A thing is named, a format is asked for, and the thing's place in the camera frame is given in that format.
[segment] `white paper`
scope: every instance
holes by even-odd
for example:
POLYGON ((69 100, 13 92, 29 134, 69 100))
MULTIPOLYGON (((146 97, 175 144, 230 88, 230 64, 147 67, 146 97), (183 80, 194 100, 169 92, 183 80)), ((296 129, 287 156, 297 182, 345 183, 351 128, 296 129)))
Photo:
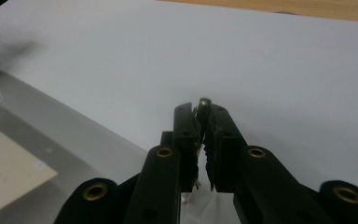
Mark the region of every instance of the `white paper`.
POLYGON ((0 132, 0 209, 57 173, 0 132))

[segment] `screw hole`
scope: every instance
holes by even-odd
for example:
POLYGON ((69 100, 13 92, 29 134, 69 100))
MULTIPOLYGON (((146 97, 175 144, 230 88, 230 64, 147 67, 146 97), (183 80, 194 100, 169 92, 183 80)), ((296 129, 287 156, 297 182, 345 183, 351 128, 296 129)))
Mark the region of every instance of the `screw hole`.
POLYGON ((156 154, 159 157, 170 157, 173 154, 173 151, 170 148, 164 147, 157 150, 156 154))
POLYGON ((107 186, 105 183, 95 183, 84 190, 83 198, 87 201, 96 201, 101 199, 106 193, 107 186))
POLYGON ((333 192, 342 201, 358 204, 358 192, 354 191, 353 189, 335 187, 333 188, 333 192))
POLYGON ((144 210, 144 217, 147 219, 156 219, 158 217, 158 210, 155 208, 146 208, 144 210))
POLYGON ((248 153, 255 158, 263 158, 266 156, 266 152, 259 148, 251 148, 248 150, 248 153))
POLYGON ((302 220, 306 221, 306 222, 313 222, 313 215, 306 210, 297 210, 296 214, 299 218, 301 218, 302 220))

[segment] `brass grommet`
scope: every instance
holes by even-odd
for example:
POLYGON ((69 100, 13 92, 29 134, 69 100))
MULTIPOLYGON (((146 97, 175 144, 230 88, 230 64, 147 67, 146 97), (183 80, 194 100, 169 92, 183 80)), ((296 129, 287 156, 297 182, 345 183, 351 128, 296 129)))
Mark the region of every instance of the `brass grommet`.
POLYGON ((358 192, 353 189, 346 187, 334 187, 333 192, 342 201, 358 204, 358 192))
POLYGON ((83 191, 83 198, 87 201, 96 201, 107 193, 107 186, 103 182, 95 183, 88 186, 83 191))
POLYGON ((159 157, 170 157, 171 155, 173 155, 173 151, 168 147, 162 147, 157 150, 156 154, 159 157))
POLYGON ((260 148, 250 148, 248 150, 249 155, 255 158, 263 158, 266 156, 266 152, 260 148))

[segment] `white table surface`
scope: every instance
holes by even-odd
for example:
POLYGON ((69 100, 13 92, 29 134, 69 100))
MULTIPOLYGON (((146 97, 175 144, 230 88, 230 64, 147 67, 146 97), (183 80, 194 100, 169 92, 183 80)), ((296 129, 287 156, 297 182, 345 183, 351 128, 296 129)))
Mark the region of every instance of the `white table surface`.
POLYGON ((302 184, 358 186, 358 22, 151 0, 10 0, 0 69, 146 150, 210 97, 302 184))

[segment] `wooden surface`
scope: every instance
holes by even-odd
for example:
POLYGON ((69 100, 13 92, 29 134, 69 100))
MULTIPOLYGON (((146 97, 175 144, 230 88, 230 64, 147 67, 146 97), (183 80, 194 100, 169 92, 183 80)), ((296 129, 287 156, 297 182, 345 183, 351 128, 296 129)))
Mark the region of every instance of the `wooden surface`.
POLYGON ((358 0, 163 0, 358 21, 358 0))

